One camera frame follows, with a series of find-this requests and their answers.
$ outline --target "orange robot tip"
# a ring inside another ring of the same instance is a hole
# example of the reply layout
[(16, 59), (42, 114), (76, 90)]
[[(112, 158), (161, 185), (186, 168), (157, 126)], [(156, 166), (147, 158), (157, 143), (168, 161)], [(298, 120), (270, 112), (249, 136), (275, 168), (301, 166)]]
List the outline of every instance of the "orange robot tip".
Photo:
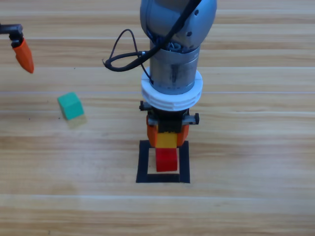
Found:
[(23, 42), (20, 46), (13, 48), (16, 54), (16, 60), (19, 62), (21, 67), (29, 73), (34, 72), (34, 63), (32, 58), (32, 52), (26, 43), (26, 40), (23, 39)]

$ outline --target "metal cylinder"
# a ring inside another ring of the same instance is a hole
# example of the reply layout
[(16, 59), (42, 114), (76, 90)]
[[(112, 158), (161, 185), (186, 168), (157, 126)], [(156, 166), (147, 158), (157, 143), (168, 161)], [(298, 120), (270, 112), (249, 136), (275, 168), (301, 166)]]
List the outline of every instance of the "metal cylinder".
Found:
[(200, 47), (186, 54), (159, 50), (150, 58), (150, 76), (154, 89), (170, 95), (191, 90), (197, 72), (199, 51)]

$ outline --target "white ring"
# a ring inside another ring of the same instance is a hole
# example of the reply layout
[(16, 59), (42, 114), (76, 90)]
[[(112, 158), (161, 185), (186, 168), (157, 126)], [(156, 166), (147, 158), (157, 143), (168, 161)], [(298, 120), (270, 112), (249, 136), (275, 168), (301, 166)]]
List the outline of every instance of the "white ring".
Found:
[(183, 111), (194, 106), (201, 97), (203, 81), (199, 71), (196, 72), (195, 84), (188, 92), (179, 95), (168, 95), (156, 91), (150, 84), (148, 76), (143, 73), (141, 91), (143, 98), (153, 107), (163, 111)]

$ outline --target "black tape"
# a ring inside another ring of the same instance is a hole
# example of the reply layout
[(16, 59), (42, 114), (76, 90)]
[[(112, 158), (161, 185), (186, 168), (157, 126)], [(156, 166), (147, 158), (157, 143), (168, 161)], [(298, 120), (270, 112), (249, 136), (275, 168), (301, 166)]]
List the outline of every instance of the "black tape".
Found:
[(137, 183), (190, 183), (188, 141), (179, 147), (179, 174), (148, 174), (150, 148), (149, 140), (140, 141)]
[(185, 141), (179, 148), (179, 173), (181, 183), (190, 183), (189, 143)]

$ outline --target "wooden table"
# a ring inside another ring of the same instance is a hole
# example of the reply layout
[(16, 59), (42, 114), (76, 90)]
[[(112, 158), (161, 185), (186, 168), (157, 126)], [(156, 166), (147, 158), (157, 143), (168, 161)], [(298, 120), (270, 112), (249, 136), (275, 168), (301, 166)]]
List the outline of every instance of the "wooden table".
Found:
[[(101, 60), (126, 28), (149, 48), (140, 2), (0, 0), (35, 62), (23, 71), (1, 36), (0, 236), (314, 236), (315, 1), (219, 0), (191, 184), (135, 183), (142, 71)], [(133, 50), (126, 34), (117, 53)], [(86, 113), (71, 122), (57, 104), (68, 91)]]

